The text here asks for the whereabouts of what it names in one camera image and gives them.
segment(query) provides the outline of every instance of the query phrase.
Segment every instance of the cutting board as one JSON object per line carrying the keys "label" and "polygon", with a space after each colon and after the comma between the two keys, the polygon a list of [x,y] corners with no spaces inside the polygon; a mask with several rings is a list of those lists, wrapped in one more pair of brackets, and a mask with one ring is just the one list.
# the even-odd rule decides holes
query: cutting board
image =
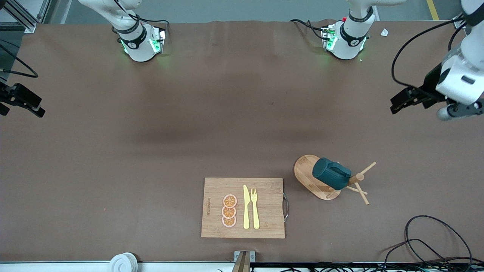
{"label": "cutting board", "polygon": [[[285,237],[282,179],[272,178],[205,178],[203,191],[202,237],[211,238],[279,238]],[[250,228],[243,228],[243,186],[257,189],[257,211],[260,228],[254,229],[252,202],[250,202]],[[222,224],[223,199],[237,197],[237,222],[233,227]]]}

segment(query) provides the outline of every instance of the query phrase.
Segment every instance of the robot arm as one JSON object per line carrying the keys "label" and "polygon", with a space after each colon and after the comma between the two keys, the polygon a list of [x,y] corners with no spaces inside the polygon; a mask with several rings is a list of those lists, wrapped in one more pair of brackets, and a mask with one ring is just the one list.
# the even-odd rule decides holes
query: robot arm
{"label": "robot arm", "polygon": [[124,51],[135,61],[148,61],[161,53],[166,32],[140,21],[133,11],[142,0],[79,0],[108,20],[121,37]]}
{"label": "robot arm", "polygon": [[323,46],[337,58],[350,60],[363,49],[366,35],[375,21],[372,6],[396,6],[407,0],[346,0],[349,14],[346,21],[336,22],[323,31]]}
{"label": "robot arm", "polygon": [[484,0],[461,0],[461,4],[471,33],[427,74],[422,86],[405,88],[391,99],[392,113],[444,101],[447,106],[437,112],[443,121],[484,113],[484,99],[480,98],[484,92]]}

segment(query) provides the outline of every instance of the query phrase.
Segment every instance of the brown mat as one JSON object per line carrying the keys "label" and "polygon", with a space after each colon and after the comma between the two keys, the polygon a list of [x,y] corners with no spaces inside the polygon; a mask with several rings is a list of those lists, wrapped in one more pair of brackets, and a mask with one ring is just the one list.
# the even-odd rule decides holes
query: brown mat
{"label": "brown mat", "polygon": [[[402,89],[396,51],[434,24],[375,23],[350,61],[293,23],[172,25],[171,55],[147,63],[124,55],[110,25],[40,25],[19,54],[40,77],[9,82],[39,94],[45,117],[1,118],[0,259],[222,261],[250,249],[260,261],[382,261],[418,214],[448,222],[483,258],[484,118],[389,110]],[[398,77],[420,84],[453,31],[409,46]],[[362,184],[371,205],[349,190],[314,197],[292,173],[304,154],[357,170],[376,161]],[[284,178],[286,238],[201,238],[205,177]],[[445,228],[415,223],[411,236],[466,255]],[[416,259],[401,249],[390,260]]]}

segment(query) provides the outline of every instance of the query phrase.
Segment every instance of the knife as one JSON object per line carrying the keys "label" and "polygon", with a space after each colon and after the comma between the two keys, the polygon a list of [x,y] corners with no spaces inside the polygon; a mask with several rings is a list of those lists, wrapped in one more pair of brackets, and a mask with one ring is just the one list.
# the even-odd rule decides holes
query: knife
{"label": "knife", "polygon": [[247,186],[243,186],[243,228],[249,229],[249,203],[250,203],[250,195]]}

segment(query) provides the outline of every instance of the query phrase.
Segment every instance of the fork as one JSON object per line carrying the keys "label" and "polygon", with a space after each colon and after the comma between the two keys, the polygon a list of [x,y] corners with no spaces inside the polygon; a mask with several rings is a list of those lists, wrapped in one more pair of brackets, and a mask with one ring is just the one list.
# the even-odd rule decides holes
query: fork
{"label": "fork", "polygon": [[250,189],[250,200],[254,205],[254,208],[252,209],[254,211],[254,228],[259,229],[260,224],[259,224],[259,213],[257,212],[257,190],[255,188]]}

